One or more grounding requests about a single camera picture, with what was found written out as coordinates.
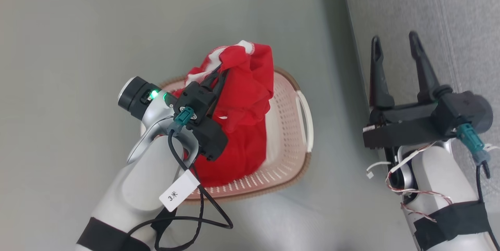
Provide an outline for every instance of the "wire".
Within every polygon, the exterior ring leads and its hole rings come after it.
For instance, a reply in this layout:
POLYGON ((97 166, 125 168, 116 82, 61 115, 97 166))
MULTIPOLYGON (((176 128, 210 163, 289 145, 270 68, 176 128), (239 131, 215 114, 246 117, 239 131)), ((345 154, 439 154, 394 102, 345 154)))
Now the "wire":
MULTIPOLYGON (((184 162, 181 160, 177 152, 175 151, 175 148, 173 147, 172 144, 172 136, 173 136, 173 130, 170 131, 168 134, 168 146, 170 147, 170 151, 172 152, 175 160, 179 164, 179 166, 184 169, 184 171, 189 170, 188 167, 184 164, 184 162)), ((195 177, 199 179, 198 172, 196 172, 196 168, 194 164, 192 165, 193 172, 195 174, 195 177)), ((161 238, 161 235, 157 235, 157 238, 155 240, 155 249, 157 251, 181 251, 187 249, 189 246, 191 246, 195 240, 198 238, 198 235, 201 230, 202 223, 205 224, 211 224, 213 226, 218 226, 220 228, 227 228, 227 229, 232 229, 234 227, 231 219, 227 214, 224 212, 224 210, 218 205, 218 203, 215 201, 215 199, 205 190, 205 188, 202 185, 198 186, 198 189, 200 190, 200 217, 185 217, 185 216, 175 216, 175 217, 165 217, 165 218, 158 218, 158 219, 151 219, 145 222, 142 222, 138 224, 137 226, 133 227, 125 236, 125 238, 128 238, 132 236, 133 233, 135 233, 138 229, 143 228, 144 226, 147 226, 149 224, 153 224, 155 222, 161 222, 161 221, 173 221, 173 220, 183 220, 183 221, 196 221, 198 222, 198 227, 196 228, 195 236, 193 237, 192 240, 187 242, 186 244, 183 244, 178 247, 174 248, 166 248, 166 247, 159 247, 159 240, 161 238), (222 224, 220 222, 212 221, 209 219, 203 219, 203 212, 204 212, 204 196, 210 201, 210 203, 216 208, 216 210, 220 213, 220 215, 224 218, 224 220, 227 222, 227 224, 222 224)))
POLYGON ((491 151, 493 149, 500 149, 500 147, 495 146, 495 145, 490 144, 490 143, 487 143, 487 144, 484 145, 483 149, 486 150, 486 151, 491 151))
POLYGON ((427 145, 425 145, 425 146, 423 146, 423 147, 421 147, 421 148, 419 148, 419 149, 415 150, 415 151, 414 151, 414 152, 412 152, 412 153, 411 153, 411 154, 410 154, 407 158, 405 158, 404 160, 402 160, 402 161, 401 161, 398 165, 396 165, 396 166, 392 167, 392 168, 390 169, 390 171, 389 171, 389 172, 390 172, 391 174, 392 174, 392 173, 394 173, 394 172, 395 172, 395 171, 397 171, 399 168, 401 168, 403 165, 405 165, 406 163, 408 163, 408 162, 409 162, 409 160, 411 160, 412 158, 414 158, 415 156, 417 156, 417 155, 418 155, 418 153, 421 153, 422 151, 424 151, 424 150, 426 150, 426 149, 430 148, 430 147, 431 147, 431 146, 433 146, 435 143, 436 143, 436 142, 433 142, 433 143, 427 144, 427 145))
POLYGON ((389 162, 389 161, 380 161, 380 162, 376 162, 376 163, 373 163, 372 165, 370 165, 368 168, 366 168, 366 176, 371 179, 373 178, 373 173, 370 171, 373 167, 375 166, 379 166, 379 165, 391 165, 392 163, 389 162))
POLYGON ((214 111, 216 110, 216 106, 218 104, 218 100, 220 98, 220 95, 222 94, 222 89, 225 85, 225 80, 227 78, 227 73, 229 73, 229 69, 226 69, 222 73, 219 74, 217 83, 214 87, 214 94, 216 95, 216 100, 212 105, 210 106, 208 112, 207 112, 207 117, 212 118, 214 115, 214 111))
MULTIPOLYGON (((182 169, 184 169, 184 171, 189 170, 188 167, 182 161, 182 159, 179 157, 177 152, 175 151, 175 148, 173 147, 172 143, 172 136, 173 136, 173 130, 171 130, 170 133, 168 133, 168 147, 170 147, 170 151, 172 152, 172 155, 174 156, 175 160, 177 160, 177 163, 179 163, 179 166, 182 169)), ((217 212, 219 212, 219 214, 224 218, 224 221, 227 222, 227 224, 218 223, 215 226, 220 226, 221 228, 228 228, 228 229, 233 228, 234 226, 232 224, 231 219, 229 219, 229 216, 227 216, 227 214, 219 206, 219 204, 215 201, 215 199, 205 190, 205 187, 199 185, 198 189, 200 190, 200 194, 203 194, 210 201, 210 203, 215 207, 217 212)))
POLYGON ((212 91, 212 83, 214 83, 214 81, 217 79, 218 77, 218 70, 220 69, 220 66, 222 64, 219 64, 218 67, 215 67, 207 76, 205 76, 205 78, 202 80, 202 82, 200 82, 200 86, 203 86, 207 89, 210 89, 210 91, 212 91))
POLYGON ((475 168, 475 183, 477 185, 477 195, 479 196, 479 203, 484 203, 481 189, 481 165, 476 166, 475 168))
MULTIPOLYGON (((196 178, 199 178, 198 176, 198 172, 196 172, 196 168, 195 166, 193 165, 193 172, 195 173, 195 177, 196 178)), ((203 194, 200 194, 200 217, 199 219, 203 219, 203 211, 205 210, 205 203, 203 201, 203 194)), ((193 236, 193 238, 185 243, 185 244, 182 244, 181 246, 177 246, 177 247, 160 247, 159 246, 159 241, 161 239, 161 235, 160 236, 157 236, 156 237, 156 240, 155 240, 155 249, 157 251, 181 251, 181 250, 185 250, 187 249, 189 246, 193 245, 193 243, 195 243, 196 239, 198 238, 198 235, 200 235, 200 230, 202 229, 202 222, 199 221, 198 222, 198 226, 196 228, 196 232, 195 232, 195 235, 193 236)))
MULTIPOLYGON (((415 150, 414 152, 412 152, 408 157, 406 157, 405 159, 403 159, 398 165, 392 167, 389 172, 387 173, 387 176, 386 176, 386 185, 387 187, 393 191, 393 192, 396 192, 398 194, 403 194, 403 193, 406 193, 406 192, 409 192, 411 194, 429 194, 429 195, 435 195, 435 196, 440 196, 442 198, 445 199, 445 201, 449 204, 449 205, 452 205, 453 204, 453 201, 451 199, 451 197, 449 196, 446 196, 444 194, 440 194, 439 192, 432 192, 432 191, 428 191, 428 190, 418 190, 418 189, 414 189, 414 188, 406 188, 406 189, 400 189, 400 188, 395 188, 391 185, 391 182, 389 181, 389 178, 391 177, 391 175, 397 171, 398 169, 400 169, 403 165, 405 165, 406 163, 408 163, 410 160, 412 160, 415 156, 417 156, 420 152, 423 152, 427 149, 429 149, 430 147, 432 147, 434 145, 434 142, 431 143, 431 144, 427 144, 421 148, 418 148, 417 150, 415 150)), ((370 177, 370 169, 377 166, 377 165, 384 165, 384 164, 391 164, 390 162, 377 162, 377 163, 374 163, 372 164, 370 167, 368 167, 366 169, 366 175, 368 177, 370 177)), ((414 213, 414 214, 419 214, 419 215, 422 215, 423 217, 425 217, 426 219, 430 220, 430 221, 433 221, 433 222, 436 222, 435 219, 431 218, 429 215, 423 213, 423 212, 419 212, 419 211, 416 211, 416 210, 413 210, 412 208, 408 207, 404 202, 401 202, 401 208, 404 209, 404 210, 407 210, 409 211, 410 213, 414 213)))
MULTIPOLYGON (((481 167, 483 167, 486 172, 489 171, 488 163, 486 161, 483 161, 481 165, 478 165, 475 168, 475 183, 477 185, 477 195, 479 197, 479 203, 484 203, 484 198, 482 196, 482 189, 481 189, 481 167)), ((493 234, 493 231, 491 230, 491 227, 488 230, 488 235, 489 237, 491 237, 493 245, 495 246, 497 251, 500 251, 500 246, 498 245, 498 242, 495 238, 495 235, 493 234)))

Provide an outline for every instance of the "red cloth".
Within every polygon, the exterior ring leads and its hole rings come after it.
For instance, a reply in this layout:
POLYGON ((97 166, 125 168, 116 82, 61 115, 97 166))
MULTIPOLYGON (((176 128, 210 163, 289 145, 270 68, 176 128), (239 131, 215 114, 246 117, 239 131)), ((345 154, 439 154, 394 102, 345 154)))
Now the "red cloth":
MULTIPOLYGON (((254 173, 266 160, 266 113, 273 97, 274 67, 271 48, 240 41, 212 51, 200 67, 191 69, 186 86, 201 82, 214 68, 230 69, 213 119, 227 135, 227 146, 214 161, 200 156, 196 170, 202 185, 226 185, 254 173)), ((173 93, 179 96, 182 90, 173 93)))

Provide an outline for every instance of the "white label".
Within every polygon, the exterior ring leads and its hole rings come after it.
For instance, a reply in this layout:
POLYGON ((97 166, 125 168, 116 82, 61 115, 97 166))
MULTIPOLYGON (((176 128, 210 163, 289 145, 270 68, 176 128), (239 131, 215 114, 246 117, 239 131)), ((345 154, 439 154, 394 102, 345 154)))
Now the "white label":
POLYGON ((376 128, 375 125, 366 126, 365 128, 363 128, 363 133, 371 131, 371 130, 375 130, 375 128, 376 128))
POLYGON ((159 201, 169 212, 174 211, 194 190, 200 182, 187 170, 164 192, 159 201))

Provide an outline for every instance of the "pink plastic basket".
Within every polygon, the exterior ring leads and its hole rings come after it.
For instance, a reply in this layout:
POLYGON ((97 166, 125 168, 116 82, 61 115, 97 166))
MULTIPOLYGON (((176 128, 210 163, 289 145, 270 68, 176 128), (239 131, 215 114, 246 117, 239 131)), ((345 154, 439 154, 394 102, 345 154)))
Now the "pink plastic basket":
MULTIPOLYGON (((166 91, 184 86, 184 77, 160 85, 166 91)), ((253 197, 293 185, 307 171, 314 142, 313 120, 297 82, 286 71, 275 68, 275 94, 266 114, 266 160, 254 173, 207 191, 218 201, 253 197)), ((199 203, 200 191, 184 203, 199 203)))

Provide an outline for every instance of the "black strap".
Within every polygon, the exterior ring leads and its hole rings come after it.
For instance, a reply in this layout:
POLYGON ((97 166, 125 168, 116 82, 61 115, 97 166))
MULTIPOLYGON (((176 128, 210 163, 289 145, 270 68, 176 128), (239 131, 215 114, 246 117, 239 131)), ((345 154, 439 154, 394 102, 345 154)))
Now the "black strap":
POLYGON ((414 236, 423 251, 450 241, 458 235, 473 235, 491 230, 484 203, 477 201, 454 203, 430 214, 429 217, 436 222, 422 218, 414 223, 414 236))
POLYGON ((133 237, 127 238, 126 232, 94 217, 89 220, 77 244, 92 251, 151 251, 144 242, 133 237))

